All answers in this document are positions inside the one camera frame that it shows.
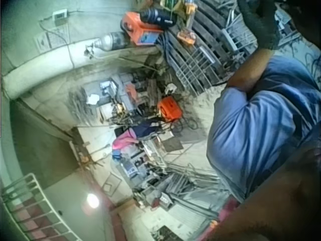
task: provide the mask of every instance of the red object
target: red object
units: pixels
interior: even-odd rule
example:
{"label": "red object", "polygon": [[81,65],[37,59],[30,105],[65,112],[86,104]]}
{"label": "red object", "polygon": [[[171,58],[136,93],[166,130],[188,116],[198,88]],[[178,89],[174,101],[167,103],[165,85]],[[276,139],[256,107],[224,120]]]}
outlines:
{"label": "red object", "polygon": [[183,115],[181,108],[172,96],[168,96],[162,99],[158,103],[157,107],[162,112],[163,117],[168,121],[179,119]]}
{"label": "red object", "polygon": [[127,12],[121,25],[136,45],[154,44],[159,34],[163,32],[158,25],[143,23],[139,13],[134,12]]}

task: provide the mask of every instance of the dark pants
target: dark pants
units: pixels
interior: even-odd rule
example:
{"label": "dark pants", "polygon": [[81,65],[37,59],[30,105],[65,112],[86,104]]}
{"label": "dark pants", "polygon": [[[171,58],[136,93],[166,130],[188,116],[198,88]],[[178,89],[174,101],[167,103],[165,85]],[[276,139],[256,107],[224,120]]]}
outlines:
{"label": "dark pants", "polygon": [[152,123],[157,123],[161,120],[163,120],[163,118],[154,117],[151,119],[147,119],[147,120],[143,121],[142,123],[140,123],[139,125],[131,127],[131,128],[135,132],[137,138],[146,137],[149,134],[151,134],[153,132],[157,132],[158,130],[160,130],[162,128],[161,126],[158,126],[158,127],[151,127],[150,126]]}

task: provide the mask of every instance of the pink shirt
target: pink shirt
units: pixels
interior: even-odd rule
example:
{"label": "pink shirt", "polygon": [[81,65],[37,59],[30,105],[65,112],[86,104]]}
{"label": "pink shirt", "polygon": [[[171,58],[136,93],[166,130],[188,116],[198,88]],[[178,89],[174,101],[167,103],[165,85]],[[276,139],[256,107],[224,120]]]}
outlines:
{"label": "pink shirt", "polygon": [[115,149],[122,149],[132,143],[137,143],[136,134],[132,128],[126,130],[123,134],[117,137],[113,143],[112,148]]}

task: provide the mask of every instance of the metal frame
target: metal frame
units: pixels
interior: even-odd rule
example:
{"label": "metal frame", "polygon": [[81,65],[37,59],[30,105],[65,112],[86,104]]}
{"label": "metal frame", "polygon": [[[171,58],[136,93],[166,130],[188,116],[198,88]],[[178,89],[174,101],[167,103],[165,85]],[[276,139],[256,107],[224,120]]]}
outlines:
{"label": "metal frame", "polygon": [[[21,197],[25,196],[25,195],[31,195],[31,197],[35,197],[37,194],[41,194],[42,195],[42,199],[40,201],[35,201],[32,204],[29,204],[28,206],[24,206],[15,210],[11,210],[9,208],[9,204],[13,201],[16,200],[20,200]],[[48,240],[51,238],[56,238],[56,237],[61,237],[64,236],[66,239],[68,239],[66,237],[67,234],[71,234],[73,235],[73,237],[75,238],[75,241],[82,241],[82,239],[75,234],[71,228],[65,223],[65,221],[61,218],[61,216],[55,211],[55,209],[53,208],[52,204],[49,202],[49,200],[47,199],[47,197],[45,196],[41,186],[39,185],[35,175],[33,173],[29,173],[28,175],[18,179],[17,181],[11,183],[9,186],[5,187],[2,189],[2,193],[1,193],[1,200],[5,206],[6,211],[8,212],[10,218],[12,219],[12,221],[14,222],[14,224],[17,226],[17,228],[21,231],[21,233],[25,236],[26,240],[29,241],[33,241],[33,240]],[[30,207],[39,205],[40,203],[46,203],[47,206],[49,207],[49,211],[46,211],[43,214],[34,216],[34,217],[30,217],[24,220],[17,220],[16,218],[14,218],[14,214],[18,213],[22,210],[27,210]],[[44,227],[38,227],[38,228],[34,228],[34,229],[29,229],[29,230],[24,230],[23,229],[23,224],[32,220],[35,220],[37,218],[40,217],[45,217],[48,215],[55,215],[55,217],[59,220],[56,223],[53,223],[52,225],[47,225]],[[59,232],[56,228],[54,228],[57,225],[62,225],[64,227],[64,229],[66,229],[66,232]],[[55,232],[57,233],[57,235],[53,235],[53,236],[47,236],[47,237],[42,237],[42,238],[38,238],[38,239],[30,239],[30,237],[28,235],[32,235],[33,232],[36,231],[41,231],[47,228],[53,228],[55,230]]]}

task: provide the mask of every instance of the blue shirt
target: blue shirt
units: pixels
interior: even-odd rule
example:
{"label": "blue shirt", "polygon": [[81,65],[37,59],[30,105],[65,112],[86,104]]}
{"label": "blue shirt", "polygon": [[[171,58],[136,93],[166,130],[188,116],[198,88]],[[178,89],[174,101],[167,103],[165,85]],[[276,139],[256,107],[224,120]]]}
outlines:
{"label": "blue shirt", "polygon": [[274,56],[247,94],[229,87],[214,104],[210,164],[243,201],[321,121],[321,93],[297,60]]}

